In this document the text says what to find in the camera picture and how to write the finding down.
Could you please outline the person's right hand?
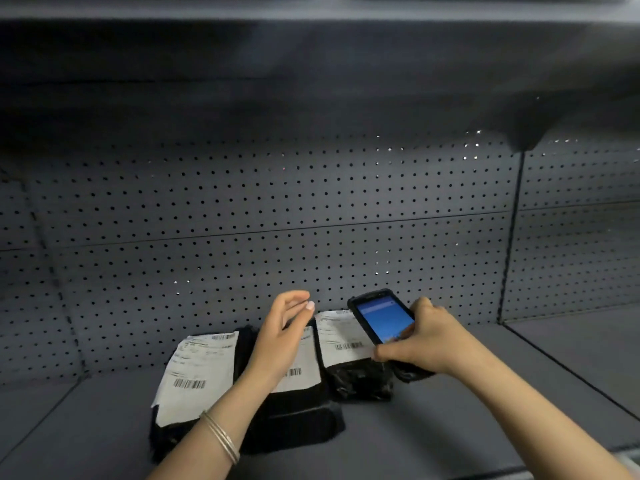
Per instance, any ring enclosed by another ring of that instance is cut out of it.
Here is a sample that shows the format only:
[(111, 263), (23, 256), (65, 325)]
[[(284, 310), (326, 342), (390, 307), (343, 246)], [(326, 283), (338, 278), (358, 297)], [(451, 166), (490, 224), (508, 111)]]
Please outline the person's right hand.
[(442, 306), (420, 297), (411, 307), (412, 336), (418, 336), (418, 361), (404, 362), (455, 378), (471, 375), (492, 362), (492, 354)]

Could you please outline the person's left hand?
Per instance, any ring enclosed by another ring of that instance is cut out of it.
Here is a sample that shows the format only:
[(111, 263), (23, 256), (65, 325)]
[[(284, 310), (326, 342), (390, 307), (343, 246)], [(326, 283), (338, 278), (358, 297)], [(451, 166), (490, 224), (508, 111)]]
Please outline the person's left hand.
[(297, 323), (284, 329), (284, 322), (288, 310), (306, 301), (311, 301), (307, 290), (290, 290), (275, 298), (244, 371), (256, 390), (271, 393), (291, 368), (306, 327)]

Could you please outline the black handheld scanner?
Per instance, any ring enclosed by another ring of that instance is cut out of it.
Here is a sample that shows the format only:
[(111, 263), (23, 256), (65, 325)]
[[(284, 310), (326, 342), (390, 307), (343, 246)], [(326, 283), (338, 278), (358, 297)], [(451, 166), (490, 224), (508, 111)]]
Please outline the black handheld scanner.
[(389, 289), (349, 298), (347, 305), (375, 346), (405, 340), (414, 332), (414, 313)]

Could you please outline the person's left forearm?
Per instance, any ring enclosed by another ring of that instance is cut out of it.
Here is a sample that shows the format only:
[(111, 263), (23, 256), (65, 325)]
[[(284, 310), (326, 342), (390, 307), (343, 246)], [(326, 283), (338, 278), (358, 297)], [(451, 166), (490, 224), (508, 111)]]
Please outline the person's left forearm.
[(239, 462), (239, 448), (269, 395), (240, 379), (222, 395), (146, 480), (225, 480)]

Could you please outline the person's right forearm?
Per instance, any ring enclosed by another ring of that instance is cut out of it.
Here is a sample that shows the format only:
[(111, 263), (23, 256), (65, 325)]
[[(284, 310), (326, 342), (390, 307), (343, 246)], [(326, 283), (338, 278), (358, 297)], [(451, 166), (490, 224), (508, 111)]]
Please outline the person's right forearm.
[(449, 370), (491, 411), (535, 480), (635, 480), (608, 450), (473, 336)]

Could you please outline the small black parcel white label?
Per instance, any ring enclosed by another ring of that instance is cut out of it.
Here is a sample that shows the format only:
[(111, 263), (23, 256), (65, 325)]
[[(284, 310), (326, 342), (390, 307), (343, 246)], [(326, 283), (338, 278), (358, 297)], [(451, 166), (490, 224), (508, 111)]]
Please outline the small black parcel white label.
[(374, 344), (349, 310), (315, 315), (319, 350), (333, 395), (338, 401), (389, 402), (393, 373), (372, 359)]

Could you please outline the grey metal shelf board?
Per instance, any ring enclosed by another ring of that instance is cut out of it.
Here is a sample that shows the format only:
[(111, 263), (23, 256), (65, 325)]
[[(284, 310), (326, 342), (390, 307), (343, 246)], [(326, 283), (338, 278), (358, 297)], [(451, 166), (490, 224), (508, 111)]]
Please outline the grey metal shelf board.
[[(471, 328), (494, 354), (608, 449), (640, 443), (640, 421), (498, 325)], [(0, 400), (0, 480), (143, 480), (153, 469), (150, 405), (162, 369), (13, 390)], [(484, 405), (437, 375), (394, 387), (389, 403), (342, 406), (331, 441), (243, 454), (228, 480), (447, 480), (523, 468)]]
[(640, 420), (640, 303), (505, 325)]

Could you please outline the black parcel narrow white label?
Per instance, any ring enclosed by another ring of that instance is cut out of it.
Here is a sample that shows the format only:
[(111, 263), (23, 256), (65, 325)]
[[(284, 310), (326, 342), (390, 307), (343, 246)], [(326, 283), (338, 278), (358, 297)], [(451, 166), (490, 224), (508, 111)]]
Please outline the black parcel narrow white label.
[(266, 454), (328, 442), (346, 428), (321, 358), (315, 320), (305, 328), (292, 365), (259, 407), (242, 454)]

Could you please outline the grey perforated back panel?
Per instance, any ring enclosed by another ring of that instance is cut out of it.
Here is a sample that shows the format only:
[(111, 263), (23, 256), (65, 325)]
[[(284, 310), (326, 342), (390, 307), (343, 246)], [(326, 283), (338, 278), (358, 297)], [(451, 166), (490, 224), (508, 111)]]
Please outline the grey perforated back panel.
[(518, 154), (484, 130), (0, 159), (0, 387), (163, 366), (188, 335), (389, 288), (496, 318)]
[(524, 156), (501, 318), (640, 303), (640, 132), (556, 129)]

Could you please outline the large black parcel white label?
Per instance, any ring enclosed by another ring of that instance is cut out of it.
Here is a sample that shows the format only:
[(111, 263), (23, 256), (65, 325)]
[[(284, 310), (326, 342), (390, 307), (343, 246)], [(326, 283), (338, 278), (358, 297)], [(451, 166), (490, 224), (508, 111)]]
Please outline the large black parcel white label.
[(149, 444), (159, 464), (190, 432), (204, 410), (244, 371), (254, 344), (252, 327), (183, 339), (169, 359), (151, 404)]

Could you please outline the grey overhead shelf board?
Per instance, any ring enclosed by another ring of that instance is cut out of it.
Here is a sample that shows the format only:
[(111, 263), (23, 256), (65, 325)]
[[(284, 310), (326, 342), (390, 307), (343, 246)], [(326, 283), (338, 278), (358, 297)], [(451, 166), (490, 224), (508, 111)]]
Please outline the grey overhead shelf board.
[(426, 127), (640, 139), (640, 0), (0, 0), (0, 152)]

